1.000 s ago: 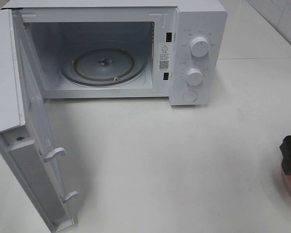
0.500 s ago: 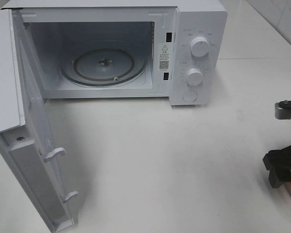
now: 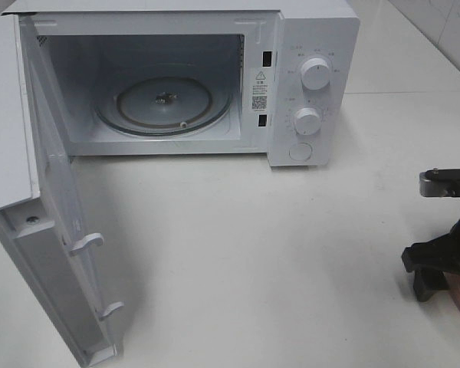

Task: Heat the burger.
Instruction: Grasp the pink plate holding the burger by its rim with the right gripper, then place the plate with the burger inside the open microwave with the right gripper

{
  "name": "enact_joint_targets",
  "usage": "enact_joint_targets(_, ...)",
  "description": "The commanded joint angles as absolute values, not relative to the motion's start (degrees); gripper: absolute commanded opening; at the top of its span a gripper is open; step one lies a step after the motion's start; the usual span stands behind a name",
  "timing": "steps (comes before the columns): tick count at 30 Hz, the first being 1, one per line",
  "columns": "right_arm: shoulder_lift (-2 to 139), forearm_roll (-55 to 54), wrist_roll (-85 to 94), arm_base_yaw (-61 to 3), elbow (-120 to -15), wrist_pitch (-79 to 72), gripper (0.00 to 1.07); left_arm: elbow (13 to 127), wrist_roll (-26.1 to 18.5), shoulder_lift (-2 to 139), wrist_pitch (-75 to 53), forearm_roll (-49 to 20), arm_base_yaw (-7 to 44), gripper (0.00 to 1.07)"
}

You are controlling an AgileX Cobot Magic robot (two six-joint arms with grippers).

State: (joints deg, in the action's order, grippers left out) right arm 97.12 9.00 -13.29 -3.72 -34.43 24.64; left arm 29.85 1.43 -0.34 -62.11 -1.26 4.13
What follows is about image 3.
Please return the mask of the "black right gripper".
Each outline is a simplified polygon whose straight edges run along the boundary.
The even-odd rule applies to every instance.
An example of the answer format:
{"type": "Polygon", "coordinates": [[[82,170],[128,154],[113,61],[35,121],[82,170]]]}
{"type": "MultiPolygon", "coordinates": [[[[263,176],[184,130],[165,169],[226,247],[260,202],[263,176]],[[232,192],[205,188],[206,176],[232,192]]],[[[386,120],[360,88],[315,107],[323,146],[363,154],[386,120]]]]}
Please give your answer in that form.
{"type": "MultiPolygon", "coordinates": [[[[434,168],[421,172],[419,191],[424,197],[460,198],[460,169],[434,168]]],[[[443,272],[460,273],[460,219],[449,235],[454,241],[433,239],[414,243],[402,252],[405,269],[414,271],[413,290],[418,302],[426,302],[434,294],[449,290],[443,272]]]]}

